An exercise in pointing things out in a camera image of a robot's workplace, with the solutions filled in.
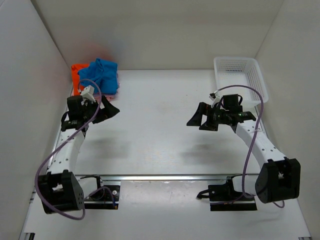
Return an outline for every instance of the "orange cloth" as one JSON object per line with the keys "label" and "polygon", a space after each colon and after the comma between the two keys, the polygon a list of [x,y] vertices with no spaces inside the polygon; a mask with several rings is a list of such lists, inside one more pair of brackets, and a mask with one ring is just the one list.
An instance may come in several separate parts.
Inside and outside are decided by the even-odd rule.
{"label": "orange cloth", "polygon": [[[78,71],[84,68],[89,67],[89,63],[78,63],[78,64],[73,64],[71,66],[71,75],[72,75],[72,83],[73,83],[73,95],[80,95],[80,92],[78,91],[78,84],[80,81],[80,77],[78,75]],[[85,87],[80,85],[80,90],[82,91]]]}

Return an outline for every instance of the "white plastic basket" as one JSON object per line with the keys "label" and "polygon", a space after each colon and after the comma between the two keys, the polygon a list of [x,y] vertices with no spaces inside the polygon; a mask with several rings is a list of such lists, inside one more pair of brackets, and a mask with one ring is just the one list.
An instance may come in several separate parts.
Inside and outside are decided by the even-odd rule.
{"label": "white plastic basket", "polygon": [[[267,89],[257,60],[250,57],[218,56],[213,61],[216,89],[229,85],[245,85],[257,90],[264,103],[268,101]],[[259,96],[244,87],[230,87],[219,93],[220,96],[228,94],[241,95],[242,105],[246,108],[260,104]]]}

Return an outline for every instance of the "white tabletop surface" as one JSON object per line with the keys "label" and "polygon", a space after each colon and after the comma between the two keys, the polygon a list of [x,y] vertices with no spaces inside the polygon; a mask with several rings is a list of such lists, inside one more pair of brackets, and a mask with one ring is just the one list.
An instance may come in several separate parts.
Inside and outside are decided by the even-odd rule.
{"label": "white tabletop surface", "polygon": [[[197,200],[206,181],[122,181],[118,210],[87,210],[81,221],[45,214],[38,196],[24,232],[34,240],[298,240],[309,237],[298,201],[280,209],[257,200],[257,211],[210,211]],[[79,216],[81,211],[70,212]]]}
{"label": "white tabletop surface", "polygon": [[[213,70],[126,70],[118,78],[111,103],[120,113],[90,125],[76,174],[242,173],[248,148],[229,126],[186,126],[199,102],[211,103]],[[248,173],[259,171],[252,156]]]}

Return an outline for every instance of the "gray wall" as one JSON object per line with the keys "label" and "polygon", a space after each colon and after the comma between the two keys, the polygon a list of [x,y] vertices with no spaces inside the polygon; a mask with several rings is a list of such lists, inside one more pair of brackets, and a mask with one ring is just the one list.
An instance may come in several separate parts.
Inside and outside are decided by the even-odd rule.
{"label": "gray wall", "polygon": [[17,240],[71,92],[70,70],[29,1],[0,6],[0,81],[0,239]]}
{"label": "gray wall", "polygon": [[320,239],[320,0],[285,0],[257,60],[268,87],[269,137],[301,163],[299,203]]}
{"label": "gray wall", "polygon": [[254,57],[283,0],[32,0],[66,63],[212,69]]}

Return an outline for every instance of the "blue cloth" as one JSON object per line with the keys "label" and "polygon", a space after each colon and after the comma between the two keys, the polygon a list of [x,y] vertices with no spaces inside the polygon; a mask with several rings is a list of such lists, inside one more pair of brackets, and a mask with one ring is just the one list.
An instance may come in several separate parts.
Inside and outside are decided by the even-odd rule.
{"label": "blue cloth", "polygon": [[[118,89],[117,68],[118,64],[115,62],[97,58],[90,63],[89,67],[79,70],[78,75],[80,80],[90,79],[94,81],[103,94],[115,95]],[[89,81],[84,81],[81,85],[86,87],[91,84]],[[94,93],[97,94],[98,89],[95,86],[93,87]]]}

